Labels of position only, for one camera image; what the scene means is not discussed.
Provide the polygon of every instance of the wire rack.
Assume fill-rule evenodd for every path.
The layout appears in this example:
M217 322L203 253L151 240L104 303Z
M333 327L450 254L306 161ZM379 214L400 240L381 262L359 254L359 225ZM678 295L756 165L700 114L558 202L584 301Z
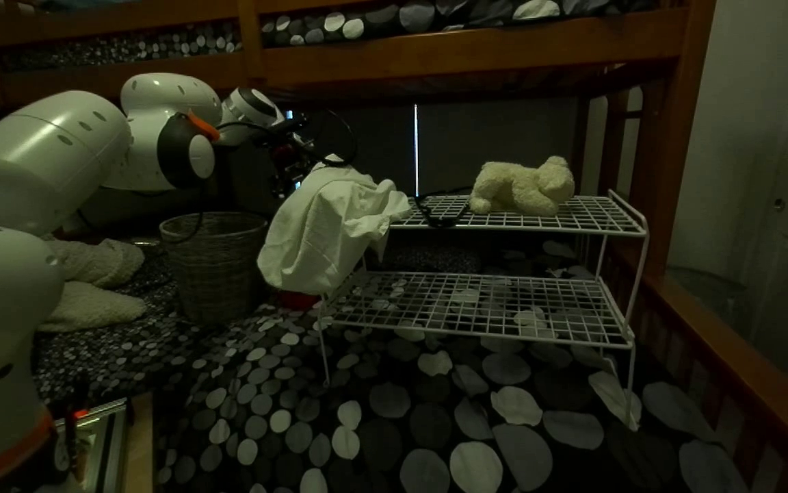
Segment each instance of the wire rack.
M632 348L602 279L363 270L333 301L337 327Z
M458 217L469 209L469 194L432 194L426 209L432 217ZM425 217L414 209L398 225L400 231L426 227ZM630 235L644 238L645 222L632 210L618 194L577 194L556 217L524 217L513 210L500 214L473 214L469 210L459 222L459 231L547 231L547 232L584 232L584 235Z

